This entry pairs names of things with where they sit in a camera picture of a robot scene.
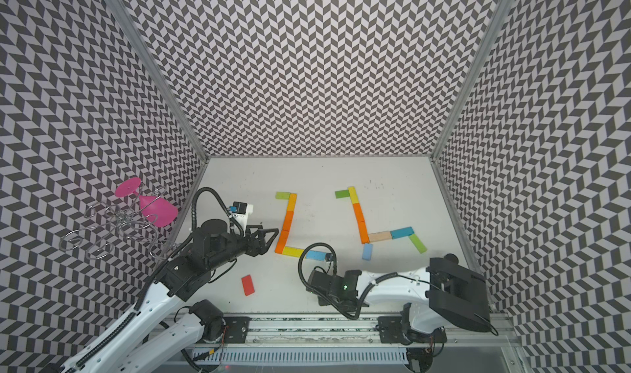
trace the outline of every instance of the green block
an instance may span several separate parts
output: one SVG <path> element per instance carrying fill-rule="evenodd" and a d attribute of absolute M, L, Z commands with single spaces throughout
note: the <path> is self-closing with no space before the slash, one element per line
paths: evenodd
<path fill-rule="evenodd" d="M 276 199 L 283 199 L 288 201 L 289 200 L 289 195 L 291 195 L 292 193 L 276 193 Z"/>
<path fill-rule="evenodd" d="M 424 253 L 425 251 L 427 251 L 427 247 L 425 247 L 425 244 L 423 244 L 421 239 L 419 239 L 418 236 L 416 236 L 416 234 L 410 235 L 409 239 L 412 241 L 412 244 L 414 244 L 414 247 L 416 247 L 416 249 L 421 254 Z"/>
<path fill-rule="evenodd" d="M 343 189 L 342 191 L 335 191 L 335 198 L 349 198 L 351 194 L 348 192 L 348 189 Z"/>

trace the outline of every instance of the metal mounting plate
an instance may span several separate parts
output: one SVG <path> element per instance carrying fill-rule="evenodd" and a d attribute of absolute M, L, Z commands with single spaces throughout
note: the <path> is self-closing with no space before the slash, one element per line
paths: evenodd
<path fill-rule="evenodd" d="M 226 325 L 226 334 L 223 342 L 225 344 L 243 344 L 247 337 L 247 330 L 250 326 L 249 317 L 224 317 Z"/>
<path fill-rule="evenodd" d="M 401 316 L 400 315 L 387 315 L 377 318 L 377 325 L 379 330 L 379 339 L 384 344 L 405 344 L 406 339 L 403 337 L 401 331 Z M 438 328 L 432 333 L 433 341 L 435 343 L 446 343 L 447 335 L 445 331 Z M 422 341 L 415 341 L 414 344 L 429 344 L 431 343 L 430 336 L 422 338 Z"/>

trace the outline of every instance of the black cable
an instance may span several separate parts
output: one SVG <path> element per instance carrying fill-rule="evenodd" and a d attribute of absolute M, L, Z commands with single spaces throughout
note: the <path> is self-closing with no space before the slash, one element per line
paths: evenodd
<path fill-rule="evenodd" d="M 429 284 L 430 286 L 434 287 L 435 289 L 437 289 L 437 290 L 439 290 L 439 291 L 442 291 L 442 289 L 441 289 L 439 286 L 434 285 L 434 284 L 432 284 L 432 283 L 430 283 L 430 282 L 426 282 L 425 280 L 417 280 L 417 279 L 415 279 L 415 278 L 412 278 L 412 277 L 407 277 L 407 276 L 402 276 L 402 275 L 400 275 L 400 274 L 397 274 L 397 277 L 407 278 L 408 280 L 412 280 L 413 282 L 418 282 L 418 283 L 425 283 L 425 284 Z"/>
<path fill-rule="evenodd" d="M 443 344 L 440 346 L 440 349 L 438 350 L 438 353 L 436 353 L 436 354 L 435 354 L 435 353 L 433 353 L 433 350 L 432 350 L 432 358 L 436 358 L 437 356 L 439 356 L 439 355 L 440 355 L 440 353 L 442 352 L 442 349 L 443 349 L 443 348 L 445 348 L 445 343 L 443 343 Z"/>
<path fill-rule="evenodd" d="M 347 312 L 340 310 L 338 305 L 335 302 L 333 302 L 330 298 L 328 298 L 327 295 L 322 293 L 320 290 L 315 289 L 312 286 L 310 286 L 307 283 L 307 281 L 305 280 L 304 274 L 302 274 L 302 262 L 304 261 L 308 251 L 310 251 L 312 248 L 318 247 L 318 246 L 325 247 L 329 251 L 331 251 L 331 256 L 332 256 L 331 260 L 333 262 L 333 276 L 335 276 L 338 273 L 338 258 L 337 258 L 337 255 L 335 254 L 335 250 L 333 249 L 333 247 L 329 246 L 327 243 L 313 243 L 309 247 L 305 248 L 305 250 L 300 255 L 300 258 L 298 259 L 298 277 L 300 277 L 300 281 L 302 282 L 302 284 L 305 286 L 305 288 L 308 291 L 318 295 L 319 297 L 321 297 L 322 299 L 327 301 L 328 304 L 333 306 L 338 311 L 339 314 L 341 314 L 344 317 L 346 317 L 348 319 L 351 319 L 353 321 L 359 319 L 359 315 L 362 312 L 363 301 L 364 301 L 364 299 L 366 299 L 366 296 L 368 295 L 368 292 L 370 292 L 370 290 L 372 290 L 373 287 L 375 287 L 375 284 L 379 284 L 380 282 L 389 280 L 391 278 L 395 278 L 395 277 L 397 277 L 399 275 L 396 272 L 384 274 L 383 276 L 376 278 L 374 283 L 368 284 L 368 286 L 363 290 L 362 295 L 357 300 L 357 308 L 355 309 L 355 315 L 350 315 Z"/>
<path fill-rule="evenodd" d="M 491 332 L 491 334 L 492 334 L 493 336 L 500 336 L 500 333 L 499 333 L 499 332 L 495 329 L 495 327 L 493 326 L 493 324 L 491 323 L 491 321 L 488 321 L 486 318 L 482 317 L 482 316 L 481 316 L 481 315 L 479 315 L 479 314 L 473 313 L 473 315 L 475 315 L 475 316 L 476 316 L 476 317 L 478 317 L 478 318 L 481 318 L 481 319 L 482 319 L 482 321 L 484 321 L 484 322 L 488 325 L 488 328 L 490 329 L 490 331 L 489 331 L 489 332 Z"/>
<path fill-rule="evenodd" d="M 331 261 L 329 261 L 329 268 L 325 271 L 323 267 L 314 267 L 314 269 L 320 268 L 322 273 L 328 273 L 331 270 Z"/>
<path fill-rule="evenodd" d="M 191 307 L 192 307 L 192 306 L 183 306 L 183 307 L 180 307 L 180 308 L 179 308 L 179 309 L 175 312 L 175 315 L 173 316 L 173 322 L 177 322 L 177 315 L 178 315 L 178 314 L 180 314 L 180 310 L 182 310 L 182 309 L 186 309 L 186 308 L 190 309 Z"/>
<path fill-rule="evenodd" d="M 193 369 L 195 369 L 195 371 L 196 371 L 196 372 L 198 372 L 198 373 L 210 373 L 210 372 L 214 371 L 215 369 L 217 369 L 217 368 L 219 367 L 219 365 L 215 365 L 215 366 L 214 366 L 212 369 L 210 369 L 210 370 L 204 369 L 204 368 L 202 368 L 202 367 L 198 366 L 198 365 L 195 363 L 195 361 L 193 361 L 193 359 L 191 358 L 191 356 L 189 355 L 189 353 L 187 353 L 187 352 L 186 352 L 186 350 L 181 350 L 181 352 L 182 352 L 182 355 L 184 355 L 184 360 L 185 360 L 186 362 L 188 362 L 188 364 L 189 364 L 189 365 L 190 365 Z"/>
<path fill-rule="evenodd" d="M 239 224 L 239 222 L 232 217 L 230 210 L 225 206 L 219 194 L 217 194 L 217 192 L 214 189 L 209 188 L 209 187 L 198 189 L 197 192 L 195 192 L 195 195 L 193 196 L 193 202 L 191 204 L 191 225 L 192 225 L 191 228 L 192 229 L 197 228 L 197 200 L 199 196 L 203 192 L 206 192 L 206 191 L 212 193 L 215 196 L 215 198 L 217 199 L 217 202 L 222 206 L 223 211 L 226 213 L 230 221 L 233 222 L 237 226 L 241 237 L 243 237 L 245 232 L 243 230 L 243 227 L 241 227 L 241 224 Z M 103 339 L 103 341 L 101 341 L 96 346 L 92 347 L 92 349 L 88 353 L 86 353 L 86 355 L 84 355 L 79 361 L 77 361 L 77 363 L 75 364 L 75 367 L 72 367 L 71 369 L 69 369 L 67 373 L 74 373 L 77 369 L 78 370 L 83 369 L 83 367 L 85 366 L 85 363 L 89 361 L 91 357 L 96 355 L 100 350 L 103 349 L 103 347 L 105 347 L 110 341 L 112 341 L 123 329 L 125 329 L 125 327 L 131 322 L 132 319 L 134 319 L 134 317 L 140 311 L 140 308 L 143 302 L 145 301 L 145 296 L 147 294 L 147 291 L 149 290 L 149 287 L 151 286 L 155 278 L 162 271 L 162 269 L 167 266 L 167 264 L 169 263 L 169 260 L 173 258 L 174 256 L 178 255 L 180 251 L 182 251 L 182 249 L 184 249 L 186 245 L 191 242 L 191 240 L 193 240 L 192 232 L 188 235 L 186 240 L 180 245 L 178 245 L 178 247 L 169 255 L 169 257 L 165 259 L 164 261 L 162 261 L 158 265 L 158 267 L 153 271 L 153 273 L 146 279 L 145 285 L 138 293 L 138 300 L 136 301 L 136 304 L 134 305 L 134 311 L 132 311 L 127 317 L 125 317 L 125 319 L 121 322 L 121 324 L 118 325 L 118 327 L 116 327 L 116 329 L 113 330 L 111 334 L 109 334 L 105 339 Z"/>
<path fill-rule="evenodd" d="M 212 279 L 212 280 L 210 280 L 208 283 L 209 283 L 209 284 L 214 283 L 214 282 L 216 282 L 217 280 L 219 280 L 219 279 L 220 279 L 220 278 L 221 278 L 224 274 L 228 273 L 228 272 L 230 271 L 230 269 L 234 268 L 234 267 L 235 267 L 235 265 L 237 264 L 237 259 L 235 258 L 233 261 L 230 261 L 230 262 L 232 262 L 232 265 L 231 265 L 228 269 L 226 269 L 226 271 L 225 271 L 225 272 L 223 272 L 222 274 L 220 274 L 219 276 L 217 276 L 217 278 L 213 278 L 213 279 Z"/>
<path fill-rule="evenodd" d="M 228 219 L 230 220 L 230 222 L 232 222 L 237 227 L 237 229 L 239 229 L 239 236 L 243 237 L 245 235 L 245 231 L 243 230 L 243 227 L 234 218 L 234 216 L 230 212 L 230 209 L 226 207 L 226 205 L 222 201 L 222 198 L 219 196 L 219 194 L 217 194 L 217 191 L 215 191 L 214 189 L 210 187 L 203 187 L 203 188 L 198 189 L 197 192 L 195 193 L 195 196 L 193 196 L 193 203 L 191 205 L 191 209 L 193 207 L 197 208 L 197 199 L 202 193 L 205 193 L 205 192 L 209 192 L 215 196 L 215 199 L 217 199 L 217 202 L 222 207 L 223 212 L 226 213 L 226 216 L 228 216 Z M 191 210 L 191 229 L 195 229 L 195 228 L 197 228 L 197 210 L 195 211 L 195 213 L 193 213 L 193 210 Z"/>

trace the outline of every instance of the chevron patterned wall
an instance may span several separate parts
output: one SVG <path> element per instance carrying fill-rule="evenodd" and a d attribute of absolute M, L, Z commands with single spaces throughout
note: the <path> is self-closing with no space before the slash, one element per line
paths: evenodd
<path fill-rule="evenodd" d="M 151 270 L 141 245 L 89 261 L 60 235 L 133 175 L 181 206 L 200 163 L 102 0 L 0 0 L 0 31 L 0 371 L 14 372 L 76 353 Z"/>
<path fill-rule="evenodd" d="M 430 154 L 498 0 L 123 0 L 211 155 Z"/>
<path fill-rule="evenodd" d="M 631 0 L 518 0 L 439 164 L 539 372 L 631 372 Z"/>

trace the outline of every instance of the blue block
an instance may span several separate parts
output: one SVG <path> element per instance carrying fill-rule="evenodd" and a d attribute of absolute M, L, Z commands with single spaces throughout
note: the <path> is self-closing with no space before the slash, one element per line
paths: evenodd
<path fill-rule="evenodd" d="M 407 237 L 414 235 L 414 229 L 412 229 L 412 227 L 407 227 L 397 230 L 391 230 L 390 235 L 392 235 L 393 239 L 398 239 L 399 237 Z"/>
<path fill-rule="evenodd" d="M 372 244 L 366 243 L 363 245 L 362 259 L 369 261 L 372 257 Z"/>
<path fill-rule="evenodd" d="M 326 252 L 309 250 L 305 258 L 314 259 L 316 261 L 326 261 Z"/>

